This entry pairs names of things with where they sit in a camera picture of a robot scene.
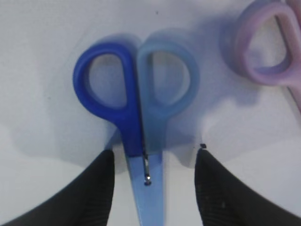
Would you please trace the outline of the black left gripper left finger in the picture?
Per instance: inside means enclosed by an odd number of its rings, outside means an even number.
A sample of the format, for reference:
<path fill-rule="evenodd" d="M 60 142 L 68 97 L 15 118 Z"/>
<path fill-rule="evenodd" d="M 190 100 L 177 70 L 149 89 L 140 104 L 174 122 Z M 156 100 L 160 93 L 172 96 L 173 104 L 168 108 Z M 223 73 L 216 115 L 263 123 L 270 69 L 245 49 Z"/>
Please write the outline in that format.
<path fill-rule="evenodd" d="M 112 150 L 102 151 L 72 182 L 54 196 L 5 223 L 7 226 L 105 226 L 115 185 Z"/>

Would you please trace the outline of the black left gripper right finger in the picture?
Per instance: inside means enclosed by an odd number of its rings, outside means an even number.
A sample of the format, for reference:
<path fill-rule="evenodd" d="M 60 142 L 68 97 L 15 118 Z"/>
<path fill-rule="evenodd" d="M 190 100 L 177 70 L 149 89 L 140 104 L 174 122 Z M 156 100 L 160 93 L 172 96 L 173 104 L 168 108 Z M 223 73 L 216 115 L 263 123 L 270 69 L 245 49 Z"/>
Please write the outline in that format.
<path fill-rule="evenodd" d="M 228 171 L 200 144 L 194 173 L 205 226 L 299 226 L 301 218 L 264 198 Z"/>

